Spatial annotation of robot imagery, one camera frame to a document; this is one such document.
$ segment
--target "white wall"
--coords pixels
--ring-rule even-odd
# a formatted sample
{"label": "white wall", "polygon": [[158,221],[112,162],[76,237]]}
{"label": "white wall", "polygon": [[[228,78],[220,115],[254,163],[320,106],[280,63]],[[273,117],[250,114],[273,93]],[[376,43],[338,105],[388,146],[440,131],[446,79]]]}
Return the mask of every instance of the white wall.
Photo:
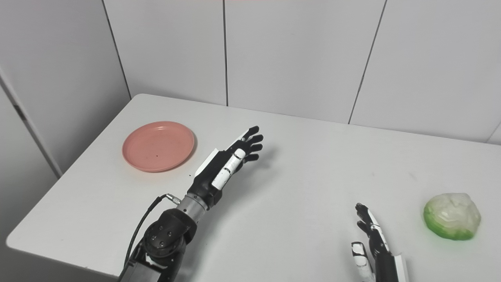
{"label": "white wall", "polygon": [[[131,94],[347,123],[384,0],[105,0]],[[388,0],[352,124],[485,142],[501,4]]]}
{"label": "white wall", "polygon": [[6,246],[8,234],[57,178],[1,87],[0,132],[0,279],[5,282],[113,281]]}
{"label": "white wall", "polygon": [[501,2],[388,0],[352,124],[485,142],[501,121]]}
{"label": "white wall", "polygon": [[221,0],[104,3],[132,96],[226,104]]}
{"label": "white wall", "polygon": [[0,75],[64,172],[129,101],[101,0],[3,0]]}
{"label": "white wall", "polygon": [[347,123],[383,4],[226,1],[229,105]]}

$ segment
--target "black cable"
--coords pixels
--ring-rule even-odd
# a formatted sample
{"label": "black cable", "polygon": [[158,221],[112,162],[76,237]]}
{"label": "black cable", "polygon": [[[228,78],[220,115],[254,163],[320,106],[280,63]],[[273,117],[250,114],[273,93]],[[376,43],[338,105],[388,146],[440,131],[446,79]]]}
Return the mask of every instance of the black cable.
{"label": "black cable", "polygon": [[144,220],[146,219],[146,217],[148,217],[148,215],[156,207],[156,205],[158,205],[158,203],[160,203],[163,200],[163,198],[166,198],[166,197],[167,197],[167,194],[164,194],[162,196],[157,197],[155,199],[155,201],[153,201],[153,203],[151,203],[150,207],[148,208],[148,210],[146,210],[146,213],[143,215],[143,217],[139,221],[139,224],[137,225],[136,230],[134,230],[134,234],[132,235],[132,238],[130,239],[129,248],[127,249],[127,254],[125,255],[124,265],[127,265],[127,262],[129,261],[130,252],[132,251],[132,246],[134,245],[134,241],[136,240],[137,233],[139,232],[141,225],[143,225]]}

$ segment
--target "robotic arm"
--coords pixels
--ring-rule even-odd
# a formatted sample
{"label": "robotic arm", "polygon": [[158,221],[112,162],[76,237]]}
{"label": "robotic arm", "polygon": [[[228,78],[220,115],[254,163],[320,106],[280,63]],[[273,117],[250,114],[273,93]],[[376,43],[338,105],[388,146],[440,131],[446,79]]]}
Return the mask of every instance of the robotic arm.
{"label": "robotic arm", "polygon": [[221,199],[222,189],[230,177],[244,163],[259,158],[258,154],[254,154],[263,148],[263,145],[258,144],[263,136],[255,135],[258,131],[258,126],[251,127],[228,149],[214,149],[196,171],[193,184],[182,200],[165,194],[153,202],[148,211],[162,198],[168,198],[177,207],[164,211],[147,228],[132,255],[127,258],[119,282],[174,281],[181,267],[186,245],[195,236],[198,221]]}
{"label": "robotic arm", "polygon": [[355,209],[361,219],[357,225],[369,237],[369,249],[376,261],[374,273],[364,244],[362,242],[351,243],[352,255],[362,282],[409,282],[405,260],[402,255],[392,255],[374,215],[360,203],[355,206]]}

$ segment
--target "lettuce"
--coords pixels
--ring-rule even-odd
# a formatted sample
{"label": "lettuce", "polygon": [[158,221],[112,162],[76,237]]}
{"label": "lettuce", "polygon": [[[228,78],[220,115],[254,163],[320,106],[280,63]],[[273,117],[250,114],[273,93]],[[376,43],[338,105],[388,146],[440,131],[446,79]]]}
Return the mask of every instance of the lettuce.
{"label": "lettuce", "polygon": [[424,222],[438,236],[469,240],[480,225],[480,213],[466,193],[446,193],[431,198],[424,206]]}

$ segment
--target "white table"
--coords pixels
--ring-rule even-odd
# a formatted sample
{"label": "white table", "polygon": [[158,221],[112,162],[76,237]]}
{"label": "white table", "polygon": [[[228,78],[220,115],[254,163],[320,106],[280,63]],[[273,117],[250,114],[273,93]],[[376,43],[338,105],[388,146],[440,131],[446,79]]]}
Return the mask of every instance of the white table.
{"label": "white table", "polygon": [[[153,121],[188,126],[197,144],[163,173],[122,158],[127,135]],[[359,281],[352,262],[357,202],[366,204],[412,282],[497,281],[501,261],[501,146],[365,128],[159,96],[137,95],[10,234],[15,249],[109,275],[122,270],[146,208],[166,192],[182,197],[213,148],[253,125],[262,157],[226,185],[200,221],[176,282]],[[429,231],[426,201],[467,192],[482,214],[476,237]],[[162,202],[140,235],[167,208]]]}

